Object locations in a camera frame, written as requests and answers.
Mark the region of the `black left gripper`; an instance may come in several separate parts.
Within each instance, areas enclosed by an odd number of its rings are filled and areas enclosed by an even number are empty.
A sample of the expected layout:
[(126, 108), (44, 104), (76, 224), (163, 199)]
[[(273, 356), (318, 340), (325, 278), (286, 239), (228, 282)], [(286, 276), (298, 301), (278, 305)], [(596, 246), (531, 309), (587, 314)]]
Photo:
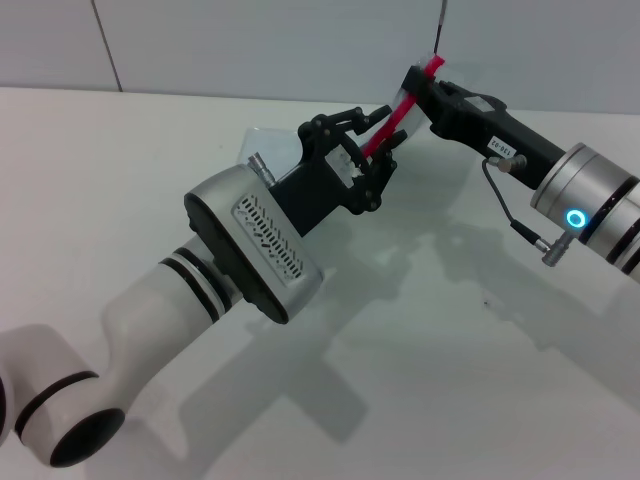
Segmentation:
[(269, 191), (300, 235), (311, 232), (340, 207), (360, 215), (381, 206), (382, 192), (397, 168), (393, 150), (405, 141), (405, 131), (394, 132), (384, 140), (372, 159), (363, 157), (349, 136), (343, 134), (337, 141), (324, 131), (353, 131), (361, 135), (391, 112), (389, 105), (370, 114), (355, 107), (331, 115), (316, 115), (298, 127), (301, 160)]

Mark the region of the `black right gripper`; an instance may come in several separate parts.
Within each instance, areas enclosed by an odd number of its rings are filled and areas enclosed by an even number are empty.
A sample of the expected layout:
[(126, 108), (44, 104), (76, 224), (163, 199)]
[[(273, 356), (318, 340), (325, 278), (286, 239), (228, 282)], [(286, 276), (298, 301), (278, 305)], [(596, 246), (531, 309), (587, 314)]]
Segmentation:
[(512, 117), (501, 100), (437, 81), (418, 65), (407, 71), (403, 90), (417, 96), (418, 107), (440, 138), (466, 145), (484, 157), (524, 156), (526, 166), (511, 175), (532, 190), (565, 154)]

